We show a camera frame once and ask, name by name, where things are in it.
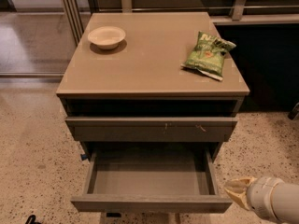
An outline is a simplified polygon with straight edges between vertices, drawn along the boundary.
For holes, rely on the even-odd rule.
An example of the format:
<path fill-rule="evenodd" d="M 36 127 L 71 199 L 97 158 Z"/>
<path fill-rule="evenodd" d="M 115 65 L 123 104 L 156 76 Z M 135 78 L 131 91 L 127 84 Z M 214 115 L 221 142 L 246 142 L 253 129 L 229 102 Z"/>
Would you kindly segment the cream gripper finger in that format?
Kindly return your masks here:
<path fill-rule="evenodd" d="M 225 183 L 224 189 L 226 191 L 241 194 L 247 190 L 249 185 L 256 180 L 255 177 L 241 177 L 238 179 L 232 179 Z"/>
<path fill-rule="evenodd" d="M 242 190 L 238 190 L 238 191 L 227 189 L 226 193 L 241 208 L 243 208 L 243 209 L 245 209 L 247 211 L 250 210 L 249 204 L 248 204 L 248 201 L 247 201 L 246 192 L 243 189 Z"/>

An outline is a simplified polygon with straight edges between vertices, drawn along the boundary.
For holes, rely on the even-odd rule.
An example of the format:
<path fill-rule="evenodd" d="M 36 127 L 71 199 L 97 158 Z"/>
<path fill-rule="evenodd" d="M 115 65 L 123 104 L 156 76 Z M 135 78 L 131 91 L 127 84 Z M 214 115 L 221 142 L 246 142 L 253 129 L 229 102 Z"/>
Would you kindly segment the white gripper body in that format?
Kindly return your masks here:
<path fill-rule="evenodd" d="M 278 222 L 271 204 L 271 195 L 275 187 L 282 183 L 280 178 L 263 176 L 253 181 L 247 189 L 249 209 L 259 218 Z"/>

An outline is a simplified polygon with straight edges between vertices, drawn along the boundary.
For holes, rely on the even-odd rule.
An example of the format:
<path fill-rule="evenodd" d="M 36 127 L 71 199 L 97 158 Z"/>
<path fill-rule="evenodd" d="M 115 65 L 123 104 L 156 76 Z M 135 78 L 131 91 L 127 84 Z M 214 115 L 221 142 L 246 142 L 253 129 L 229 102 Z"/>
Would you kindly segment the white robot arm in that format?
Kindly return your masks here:
<path fill-rule="evenodd" d="M 299 186 L 277 177 L 242 177 L 224 190 L 241 208 L 276 224 L 299 224 Z"/>

